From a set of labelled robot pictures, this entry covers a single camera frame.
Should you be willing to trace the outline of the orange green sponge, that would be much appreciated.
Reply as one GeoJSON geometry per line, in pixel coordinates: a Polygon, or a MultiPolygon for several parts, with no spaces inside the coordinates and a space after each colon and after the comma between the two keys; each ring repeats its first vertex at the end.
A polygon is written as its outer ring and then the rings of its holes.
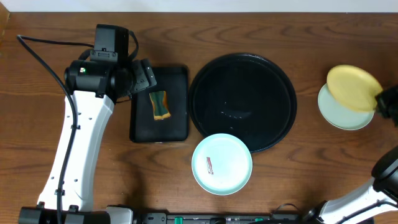
{"type": "Polygon", "coordinates": [[[166,91],[151,92],[149,96],[152,103],[153,116],[156,121],[171,117],[166,91]]]}

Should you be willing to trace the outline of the yellow plate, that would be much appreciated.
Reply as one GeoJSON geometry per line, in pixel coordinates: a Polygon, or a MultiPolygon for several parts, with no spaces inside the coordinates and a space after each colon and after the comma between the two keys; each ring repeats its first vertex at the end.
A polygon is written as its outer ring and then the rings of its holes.
{"type": "Polygon", "coordinates": [[[381,84],[367,71],[352,65],[337,65],[327,75],[326,84],[334,99],[343,106],[360,112],[376,109],[376,96],[381,84]]]}

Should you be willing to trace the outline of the mint plate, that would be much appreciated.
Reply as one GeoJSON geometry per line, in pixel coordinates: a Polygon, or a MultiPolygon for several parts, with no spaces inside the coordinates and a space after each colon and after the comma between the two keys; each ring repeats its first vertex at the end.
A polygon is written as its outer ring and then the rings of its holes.
{"type": "Polygon", "coordinates": [[[322,116],[333,126],[344,130],[358,130],[367,126],[374,112],[357,112],[339,104],[324,84],[318,93],[318,108],[322,116]]]}
{"type": "Polygon", "coordinates": [[[231,195],[241,190],[252,173],[252,156],[239,138],[213,134],[203,139],[192,156],[196,182],[215,195],[231,195]]]}

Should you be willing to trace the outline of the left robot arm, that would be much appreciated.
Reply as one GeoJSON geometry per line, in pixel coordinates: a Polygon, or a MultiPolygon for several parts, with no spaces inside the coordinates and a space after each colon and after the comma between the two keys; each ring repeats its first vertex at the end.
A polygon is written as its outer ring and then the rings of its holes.
{"type": "Polygon", "coordinates": [[[55,160],[35,207],[23,207],[19,223],[133,223],[122,205],[93,209],[93,184],[106,125],[119,98],[156,84],[147,59],[127,64],[75,60],[65,70],[65,116],[55,160]]]}

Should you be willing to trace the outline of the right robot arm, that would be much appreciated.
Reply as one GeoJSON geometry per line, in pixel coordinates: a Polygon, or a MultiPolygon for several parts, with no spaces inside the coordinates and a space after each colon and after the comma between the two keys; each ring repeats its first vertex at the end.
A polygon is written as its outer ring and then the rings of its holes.
{"type": "MultiPolygon", "coordinates": [[[[383,118],[391,118],[397,127],[397,86],[382,91],[375,98],[376,111],[383,118]]],[[[318,94],[318,107],[323,117],[337,125],[337,115],[346,117],[349,109],[341,106],[332,97],[324,84],[318,94]]],[[[336,200],[324,201],[311,209],[303,218],[305,223],[361,223],[374,216],[397,211],[397,146],[383,155],[373,167],[371,179],[349,194],[336,200]]]]}

